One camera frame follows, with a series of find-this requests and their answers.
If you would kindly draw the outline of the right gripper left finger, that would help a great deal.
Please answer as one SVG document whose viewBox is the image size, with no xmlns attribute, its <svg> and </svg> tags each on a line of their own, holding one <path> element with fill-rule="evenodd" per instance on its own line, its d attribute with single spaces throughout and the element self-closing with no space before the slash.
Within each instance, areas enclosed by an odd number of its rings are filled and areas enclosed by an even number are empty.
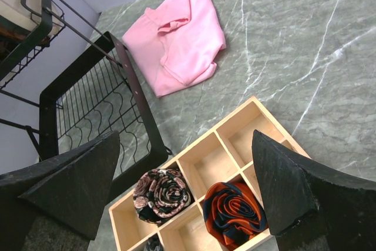
<svg viewBox="0 0 376 251">
<path fill-rule="evenodd" d="M 120 151 L 119 132 L 1 175 L 1 250 L 87 250 Z"/>
</svg>

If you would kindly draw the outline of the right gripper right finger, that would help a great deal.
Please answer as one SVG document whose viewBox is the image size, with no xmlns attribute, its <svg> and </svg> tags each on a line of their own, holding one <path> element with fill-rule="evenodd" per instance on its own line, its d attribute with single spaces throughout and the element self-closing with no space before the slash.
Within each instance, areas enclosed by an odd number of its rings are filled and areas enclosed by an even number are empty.
<svg viewBox="0 0 376 251">
<path fill-rule="evenodd" d="M 375 250 L 375 182 L 342 173 L 255 130 L 254 168 L 279 250 Z"/>
</svg>

